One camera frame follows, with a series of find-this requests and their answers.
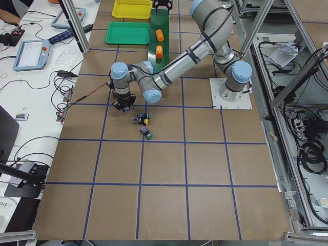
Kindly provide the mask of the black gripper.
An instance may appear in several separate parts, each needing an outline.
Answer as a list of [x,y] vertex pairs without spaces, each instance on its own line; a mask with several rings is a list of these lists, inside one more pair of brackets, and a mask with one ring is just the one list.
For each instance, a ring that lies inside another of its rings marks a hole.
[[157,9],[158,7],[166,7],[167,9],[173,8],[172,0],[153,0],[153,8]]
[[131,109],[131,106],[135,103],[136,100],[135,94],[115,94],[114,97],[117,99],[117,101],[113,103],[113,107],[120,111],[122,111],[124,107],[130,107]]

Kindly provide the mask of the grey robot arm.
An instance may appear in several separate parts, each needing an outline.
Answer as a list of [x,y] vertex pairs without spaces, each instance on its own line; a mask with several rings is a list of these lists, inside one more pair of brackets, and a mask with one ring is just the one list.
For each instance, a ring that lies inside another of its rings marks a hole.
[[219,88],[219,96],[233,103],[240,100],[253,70],[249,63],[237,57],[228,42],[233,29],[233,9],[233,6],[225,8],[221,1],[193,1],[190,16],[201,31],[200,38],[158,72],[154,71],[149,61],[136,64],[114,63],[110,69],[111,87],[116,95],[113,106],[126,112],[135,103],[136,96],[130,91],[130,83],[133,81],[138,83],[146,102],[153,104],[160,101],[165,88],[210,54],[226,76],[224,84]]

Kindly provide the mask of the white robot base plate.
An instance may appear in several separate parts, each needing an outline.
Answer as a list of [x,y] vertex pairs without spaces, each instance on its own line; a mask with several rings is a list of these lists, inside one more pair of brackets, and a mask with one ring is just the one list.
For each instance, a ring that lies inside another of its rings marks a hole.
[[252,103],[247,85],[240,92],[226,87],[226,78],[210,78],[212,105],[214,109],[251,110]]

